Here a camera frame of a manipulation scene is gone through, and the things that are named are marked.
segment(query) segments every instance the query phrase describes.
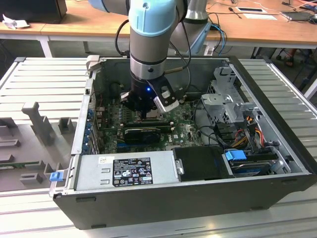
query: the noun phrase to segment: white paper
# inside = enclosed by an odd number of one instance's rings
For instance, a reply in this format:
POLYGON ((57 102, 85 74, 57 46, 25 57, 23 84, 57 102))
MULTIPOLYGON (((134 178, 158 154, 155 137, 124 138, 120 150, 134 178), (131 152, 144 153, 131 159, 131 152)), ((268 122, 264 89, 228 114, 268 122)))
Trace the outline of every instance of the white paper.
POLYGON ((244 13, 243 15, 248 19, 277 20, 272 15, 261 15, 261 14, 251 14, 251 13, 244 13))
POLYGON ((14 30, 16 28, 24 28, 24 27, 29 27, 30 26, 25 20, 13 20, 13 19, 10 19, 10 18, 6 17, 4 14, 3 14, 2 23, 4 25, 6 25, 8 28, 11 28, 11 29, 14 29, 14 30))
POLYGON ((98 158, 98 163, 99 164, 107 164, 107 163, 111 163, 111 161, 114 160, 114 156, 100 156, 98 158))

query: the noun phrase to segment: metal grid table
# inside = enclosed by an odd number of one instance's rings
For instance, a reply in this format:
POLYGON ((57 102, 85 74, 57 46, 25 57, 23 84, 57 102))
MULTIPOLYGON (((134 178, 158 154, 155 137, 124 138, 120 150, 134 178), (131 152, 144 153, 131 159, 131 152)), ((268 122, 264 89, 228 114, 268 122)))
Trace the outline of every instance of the metal grid table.
MULTIPOLYGON (((317 110, 272 64, 262 59, 240 60, 310 154, 317 159, 317 110)), ((251 96, 243 87, 249 101, 251 96)))
MULTIPOLYGON (((73 60, 76 59, 61 59, 64 63, 73 60)), ((241 62, 280 111, 287 123, 305 143, 306 147, 310 149, 312 155, 316 156, 317 123, 315 123, 315 108, 311 106, 301 93, 292 87, 291 83, 272 64, 266 64, 262 60, 242 60, 241 62)), ((50 65, 58 64, 62 65, 57 61, 50 62, 50 65)), ((72 81, 72 75, 64 76, 63 79, 68 78, 70 82, 72 81)), ((76 94, 68 93, 66 95, 72 95, 72 98, 76 94)), ((33 190, 32 192, 12 192, 6 195, 0 194, 0 224, 0 235, 12 234, 15 237, 32 236, 33 238, 42 238, 43 236, 103 238, 312 238, 316 237, 317 231, 317 186, 312 186, 304 192, 289 194, 265 211, 88 231, 76 229, 48 196, 46 189, 33 190)))
POLYGON ((61 117, 77 121, 86 80, 86 58, 27 58, 14 62, 0 81, 0 115, 29 124, 25 102, 38 102, 51 123, 61 117))

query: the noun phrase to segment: sticker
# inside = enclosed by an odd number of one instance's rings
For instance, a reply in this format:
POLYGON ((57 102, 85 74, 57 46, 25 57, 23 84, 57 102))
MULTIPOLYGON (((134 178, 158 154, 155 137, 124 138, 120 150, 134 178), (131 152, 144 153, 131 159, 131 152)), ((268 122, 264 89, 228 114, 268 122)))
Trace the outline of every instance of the sticker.
POLYGON ((0 167, 0 170, 13 170, 14 167, 13 166, 2 166, 0 167))
POLYGON ((111 163, 113 159, 114 159, 114 156, 100 156, 98 158, 98 164, 111 163))
POLYGON ((112 181, 115 187, 153 184, 150 158, 114 160, 112 181))

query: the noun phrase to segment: open computer chassis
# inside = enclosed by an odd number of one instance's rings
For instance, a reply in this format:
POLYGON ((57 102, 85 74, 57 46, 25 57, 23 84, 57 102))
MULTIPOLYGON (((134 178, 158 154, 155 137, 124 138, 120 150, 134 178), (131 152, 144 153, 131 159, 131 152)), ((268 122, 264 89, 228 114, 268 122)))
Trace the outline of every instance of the open computer chassis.
MULTIPOLYGON (((180 64, 167 60, 167 67, 180 64)), ((58 175, 66 183, 51 185, 55 203, 85 230, 268 209, 310 187, 316 161, 246 65, 235 57, 193 59, 192 84, 201 92, 190 88, 174 111, 149 115, 141 129, 159 132, 154 144, 144 141, 155 141, 152 134, 130 144, 125 134, 140 131, 142 122, 116 98, 129 88, 129 59, 92 60, 70 165, 58 175), (236 140, 245 137, 250 144, 237 150, 236 140), (243 150, 247 160, 260 158, 246 165, 235 157, 243 150)), ((186 77, 168 80, 184 88, 186 77)))

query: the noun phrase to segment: blue cable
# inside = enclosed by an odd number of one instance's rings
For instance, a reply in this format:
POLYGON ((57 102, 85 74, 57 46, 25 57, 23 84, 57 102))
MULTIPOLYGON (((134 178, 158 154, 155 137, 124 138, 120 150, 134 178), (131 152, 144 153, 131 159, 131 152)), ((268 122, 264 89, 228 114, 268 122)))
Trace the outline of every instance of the blue cable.
POLYGON ((217 27, 216 25, 213 25, 213 24, 212 24, 212 26, 214 28, 216 28, 220 32, 220 34, 222 36, 222 47, 221 47, 221 50, 219 51, 219 54, 218 54, 218 55, 221 55, 221 52, 222 52, 222 50, 224 48, 224 34, 223 34, 223 31, 219 27, 217 27))

